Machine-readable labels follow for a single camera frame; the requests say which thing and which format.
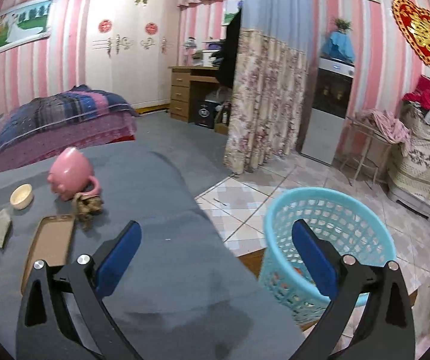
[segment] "pink pig mug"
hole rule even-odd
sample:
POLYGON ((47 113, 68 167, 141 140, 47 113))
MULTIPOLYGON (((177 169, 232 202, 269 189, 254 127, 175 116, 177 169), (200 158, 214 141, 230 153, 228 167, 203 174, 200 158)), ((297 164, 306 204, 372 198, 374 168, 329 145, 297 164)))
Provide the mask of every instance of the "pink pig mug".
POLYGON ((90 161, 76 147, 67 147, 50 168, 47 181, 53 193, 58 193, 62 200, 70 200, 75 193, 82 192, 89 183, 93 189, 84 196, 99 195, 101 191, 98 180, 93 176, 90 161))

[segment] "beige bowl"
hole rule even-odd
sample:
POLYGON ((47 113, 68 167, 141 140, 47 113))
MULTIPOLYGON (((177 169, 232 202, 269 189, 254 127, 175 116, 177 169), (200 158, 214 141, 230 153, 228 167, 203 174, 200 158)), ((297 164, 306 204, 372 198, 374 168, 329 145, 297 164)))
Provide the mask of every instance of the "beige bowl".
POLYGON ((32 186, 24 184, 13 191, 10 197, 10 204, 17 210, 23 210, 32 202, 33 198, 32 186))

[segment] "mug handle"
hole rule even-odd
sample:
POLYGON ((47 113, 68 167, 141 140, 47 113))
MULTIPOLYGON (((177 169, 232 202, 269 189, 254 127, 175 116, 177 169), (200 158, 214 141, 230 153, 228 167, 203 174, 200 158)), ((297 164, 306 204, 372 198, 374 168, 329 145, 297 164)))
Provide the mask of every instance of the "mug handle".
POLYGON ((93 189, 91 191, 85 192, 82 196, 93 197, 95 195, 100 195, 102 188, 100 187, 98 180, 94 176, 89 176, 88 179, 93 184, 93 189))

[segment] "wardrobe door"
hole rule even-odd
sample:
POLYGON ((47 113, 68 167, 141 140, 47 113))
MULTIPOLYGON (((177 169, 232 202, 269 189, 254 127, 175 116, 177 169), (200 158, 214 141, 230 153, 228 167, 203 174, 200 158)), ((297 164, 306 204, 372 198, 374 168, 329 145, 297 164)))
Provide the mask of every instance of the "wardrobe door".
POLYGON ((140 21, 137 29, 137 66, 136 80, 139 84, 135 108, 151 107, 169 101, 161 101, 158 88, 159 58, 162 53, 161 25, 164 16, 165 0, 142 0, 138 12, 140 21))
POLYGON ((90 0, 85 44, 85 82, 92 89, 113 92, 113 25, 118 0, 90 0))
POLYGON ((140 52, 137 27, 140 26, 141 6, 137 0, 117 0, 114 21, 112 80, 113 92, 129 104, 140 101, 140 52))
POLYGON ((161 45, 158 55, 158 98, 163 103, 170 102, 171 71, 170 66, 176 66, 178 29, 180 25, 180 8, 176 0, 164 0, 163 16, 160 21, 161 45))

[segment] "plaid blanket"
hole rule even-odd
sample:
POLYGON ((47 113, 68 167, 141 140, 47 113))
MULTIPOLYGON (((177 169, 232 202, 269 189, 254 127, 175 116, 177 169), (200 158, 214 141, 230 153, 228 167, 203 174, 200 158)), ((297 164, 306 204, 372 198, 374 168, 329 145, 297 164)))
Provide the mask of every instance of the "plaid blanket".
POLYGON ((92 90, 86 85, 36 98, 9 114, 0 115, 0 151, 32 135, 120 111, 138 116, 123 97, 92 90))

